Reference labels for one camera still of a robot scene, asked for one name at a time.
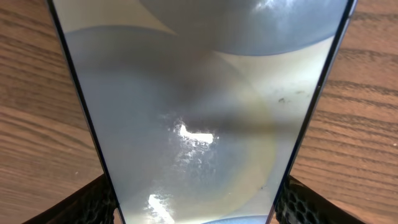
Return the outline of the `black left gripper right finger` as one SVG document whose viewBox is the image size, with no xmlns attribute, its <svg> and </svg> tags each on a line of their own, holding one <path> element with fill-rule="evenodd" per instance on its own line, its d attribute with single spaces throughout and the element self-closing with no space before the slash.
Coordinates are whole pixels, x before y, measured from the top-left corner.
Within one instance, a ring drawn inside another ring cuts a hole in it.
<svg viewBox="0 0 398 224">
<path fill-rule="evenodd" d="M 364 224 L 292 176 L 283 184 L 275 217 L 281 224 Z"/>
</svg>

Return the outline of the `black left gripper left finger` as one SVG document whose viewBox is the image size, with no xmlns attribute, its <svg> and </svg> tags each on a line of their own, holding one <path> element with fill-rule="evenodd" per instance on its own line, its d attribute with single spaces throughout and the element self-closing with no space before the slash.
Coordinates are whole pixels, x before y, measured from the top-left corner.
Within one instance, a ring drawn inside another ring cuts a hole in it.
<svg viewBox="0 0 398 224">
<path fill-rule="evenodd" d="M 115 209 L 116 201 L 103 174 L 23 224 L 114 224 Z"/>
</svg>

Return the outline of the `blue Galaxy smartphone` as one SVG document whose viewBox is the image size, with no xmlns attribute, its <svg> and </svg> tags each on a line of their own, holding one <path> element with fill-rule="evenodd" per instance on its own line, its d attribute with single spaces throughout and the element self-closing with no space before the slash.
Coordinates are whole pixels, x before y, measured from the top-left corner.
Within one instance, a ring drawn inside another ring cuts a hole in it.
<svg viewBox="0 0 398 224">
<path fill-rule="evenodd" d="M 350 0 L 47 2 L 123 223 L 269 223 Z"/>
</svg>

